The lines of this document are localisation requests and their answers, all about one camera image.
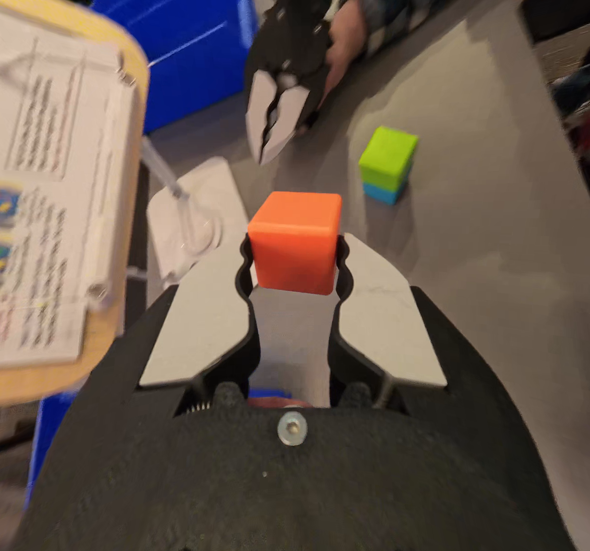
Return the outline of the orange cube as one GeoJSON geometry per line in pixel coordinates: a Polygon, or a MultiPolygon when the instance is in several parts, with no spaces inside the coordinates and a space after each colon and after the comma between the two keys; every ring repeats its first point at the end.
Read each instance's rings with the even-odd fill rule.
{"type": "Polygon", "coordinates": [[[270,193],[247,228],[259,286],[329,295],[341,212],[335,193],[270,193]]]}

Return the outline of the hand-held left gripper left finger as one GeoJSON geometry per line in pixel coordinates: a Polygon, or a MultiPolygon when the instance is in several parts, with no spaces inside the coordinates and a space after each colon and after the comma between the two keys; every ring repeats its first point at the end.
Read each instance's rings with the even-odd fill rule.
{"type": "Polygon", "coordinates": [[[248,234],[234,235],[182,277],[139,379],[141,389],[183,386],[205,403],[219,385],[233,383],[248,398],[261,360],[250,300],[252,265],[248,234]]]}

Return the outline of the blue plastic bin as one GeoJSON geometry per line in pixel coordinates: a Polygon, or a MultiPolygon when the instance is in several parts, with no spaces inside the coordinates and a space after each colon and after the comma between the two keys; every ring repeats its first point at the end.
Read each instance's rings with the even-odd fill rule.
{"type": "MultiPolygon", "coordinates": [[[[33,448],[29,463],[28,482],[26,486],[26,500],[24,510],[30,504],[38,476],[47,456],[48,450],[54,441],[55,435],[81,387],[73,388],[45,397],[41,400],[35,430],[33,435],[33,448]]],[[[248,403],[258,407],[289,407],[296,406],[297,402],[290,393],[278,389],[250,389],[248,403]]]]}
{"type": "Polygon", "coordinates": [[[244,88],[253,0],[92,0],[141,46],[150,71],[144,133],[244,88]]]}

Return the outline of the printed instruction sheet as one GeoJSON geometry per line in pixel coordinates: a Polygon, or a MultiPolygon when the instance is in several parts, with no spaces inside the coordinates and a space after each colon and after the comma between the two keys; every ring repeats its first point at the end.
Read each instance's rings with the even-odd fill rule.
{"type": "Polygon", "coordinates": [[[1,11],[1,367],[76,360],[112,300],[137,116],[120,53],[1,11]]]}

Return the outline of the person's right hand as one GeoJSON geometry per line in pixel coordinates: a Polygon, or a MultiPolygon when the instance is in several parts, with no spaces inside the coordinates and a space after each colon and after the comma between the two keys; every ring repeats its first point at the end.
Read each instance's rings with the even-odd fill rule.
{"type": "Polygon", "coordinates": [[[348,69],[365,49],[368,27],[360,0],[347,0],[335,13],[330,25],[331,46],[326,52],[328,75],[322,105],[340,84],[348,69]]]}

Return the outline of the teal cube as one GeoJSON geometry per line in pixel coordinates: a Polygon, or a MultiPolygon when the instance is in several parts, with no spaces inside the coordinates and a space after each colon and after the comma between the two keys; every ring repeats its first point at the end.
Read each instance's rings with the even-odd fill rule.
{"type": "Polygon", "coordinates": [[[372,198],[376,201],[382,202],[384,204],[393,206],[401,197],[402,193],[405,191],[406,186],[408,185],[409,175],[411,174],[411,169],[409,169],[403,176],[403,179],[396,190],[388,191],[383,189],[379,186],[372,185],[370,183],[363,182],[363,190],[364,194],[372,198]]]}

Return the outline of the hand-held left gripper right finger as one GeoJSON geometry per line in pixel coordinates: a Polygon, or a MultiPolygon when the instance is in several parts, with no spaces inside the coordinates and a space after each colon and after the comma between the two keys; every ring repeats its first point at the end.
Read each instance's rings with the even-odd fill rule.
{"type": "Polygon", "coordinates": [[[445,389],[447,378],[403,274],[348,232],[338,237],[336,268],[331,404],[354,383],[368,387],[374,406],[386,406],[398,386],[445,389]]]}

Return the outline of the green cube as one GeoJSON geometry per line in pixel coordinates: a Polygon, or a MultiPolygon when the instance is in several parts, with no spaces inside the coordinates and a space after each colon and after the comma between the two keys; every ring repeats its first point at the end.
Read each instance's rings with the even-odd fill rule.
{"type": "Polygon", "coordinates": [[[395,193],[402,189],[411,166],[419,137],[391,127],[378,127],[358,166],[364,184],[395,193]]]}

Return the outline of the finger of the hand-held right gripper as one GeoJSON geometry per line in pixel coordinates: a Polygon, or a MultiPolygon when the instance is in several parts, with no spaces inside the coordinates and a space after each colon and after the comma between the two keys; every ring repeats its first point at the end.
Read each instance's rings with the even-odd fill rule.
{"type": "Polygon", "coordinates": [[[256,71],[246,111],[247,140],[256,164],[270,163],[279,151],[278,111],[273,108],[276,94],[273,77],[267,71],[256,71]]]}
{"type": "Polygon", "coordinates": [[[278,98],[276,121],[269,123],[268,112],[276,97],[276,87],[264,85],[260,99],[260,148],[259,164],[266,165],[273,161],[291,140],[296,129],[303,108],[306,104],[309,90],[304,86],[294,86],[285,90],[278,98]]]}

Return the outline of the instruction board on stand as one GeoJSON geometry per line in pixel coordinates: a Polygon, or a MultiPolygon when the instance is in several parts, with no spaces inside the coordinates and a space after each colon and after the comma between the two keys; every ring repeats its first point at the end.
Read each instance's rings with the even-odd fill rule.
{"type": "Polygon", "coordinates": [[[1,407],[66,390],[122,330],[148,64],[65,0],[1,0],[1,407]]]}

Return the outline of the grey desk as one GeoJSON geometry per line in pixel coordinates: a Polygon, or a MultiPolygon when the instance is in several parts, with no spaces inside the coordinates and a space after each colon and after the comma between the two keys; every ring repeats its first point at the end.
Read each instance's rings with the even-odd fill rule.
{"type": "Polygon", "coordinates": [[[272,191],[340,194],[342,230],[422,288],[504,383],[589,550],[589,195],[515,1],[453,0],[329,101],[266,167],[241,96],[150,137],[178,176],[225,157],[250,217],[272,191]],[[380,126],[419,137],[393,206],[364,194],[358,166],[380,126]]]}

